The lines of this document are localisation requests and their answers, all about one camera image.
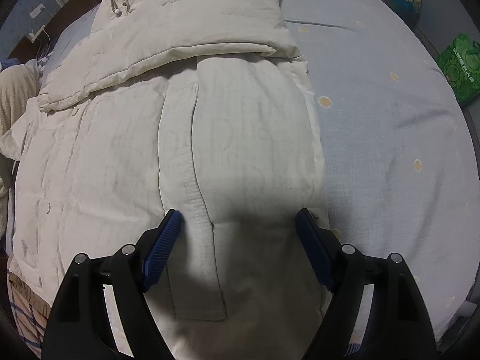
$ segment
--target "ribbed blue pad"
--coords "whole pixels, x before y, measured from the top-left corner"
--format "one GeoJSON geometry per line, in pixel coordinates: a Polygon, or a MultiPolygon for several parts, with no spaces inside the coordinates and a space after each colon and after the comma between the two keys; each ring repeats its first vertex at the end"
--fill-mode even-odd
{"type": "Polygon", "coordinates": [[[157,284],[167,264],[170,252],[178,237],[182,225],[182,214],[175,211],[158,236],[152,250],[143,261],[143,289],[148,291],[157,284]]]}
{"type": "Polygon", "coordinates": [[[328,291],[332,291],[334,286],[332,261],[323,247],[316,229],[310,224],[302,211],[299,211],[295,217],[295,227],[318,282],[327,287],[328,291]]]}

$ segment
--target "gray wall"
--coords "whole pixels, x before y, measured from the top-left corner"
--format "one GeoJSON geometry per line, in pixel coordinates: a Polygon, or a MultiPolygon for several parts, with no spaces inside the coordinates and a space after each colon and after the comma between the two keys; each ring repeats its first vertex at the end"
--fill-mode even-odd
{"type": "Polygon", "coordinates": [[[480,42],[480,32],[460,0],[422,0],[418,27],[442,52],[460,32],[480,42]]]}
{"type": "Polygon", "coordinates": [[[55,0],[18,0],[0,28],[0,59],[8,57],[22,36],[28,35],[32,29],[33,33],[37,33],[43,24],[50,21],[51,16],[46,11],[40,12],[35,19],[30,17],[30,12],[40,3],[52,15],[60,9],[55,0]]]}

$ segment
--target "wooden headboard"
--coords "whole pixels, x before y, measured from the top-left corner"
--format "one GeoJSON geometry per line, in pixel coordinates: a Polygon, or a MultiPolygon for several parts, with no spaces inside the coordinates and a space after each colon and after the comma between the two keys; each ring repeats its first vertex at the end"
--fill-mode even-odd
{"type": "MultiPolygon", "coordinates": [[[[45,31],[51,39],[50,50],[54,47],[56,40],[70,24],[86,14],[90,9],[95,8],[102,0],[69,0],[57,14],[52,17],[45,26],[45,31]]],[[[21,63],[34,59],[41,45],[48,44],[48,38],[44,32],[32,43],[26,36],[20,39],[9,58],[17,58],[21,63]]]]}

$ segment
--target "plaid fabric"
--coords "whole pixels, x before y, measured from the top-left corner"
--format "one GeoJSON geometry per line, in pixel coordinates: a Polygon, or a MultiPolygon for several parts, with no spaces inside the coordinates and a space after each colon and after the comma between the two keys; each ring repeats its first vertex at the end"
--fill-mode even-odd
{"type": "Polygon", "coordinates": [[[8,272],[8,295],[20,338],[40,357],[50,306],[12,272],[8,272]]]}

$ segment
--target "green bag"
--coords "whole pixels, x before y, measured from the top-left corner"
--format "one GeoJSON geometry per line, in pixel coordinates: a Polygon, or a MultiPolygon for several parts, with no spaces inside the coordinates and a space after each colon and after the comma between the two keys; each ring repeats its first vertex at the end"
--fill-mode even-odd
{"type": "Polygon", "coordinates": [[[480,44],[460,33],[435,59],[461,106],[480,93],[479,54],[480,44]]]}

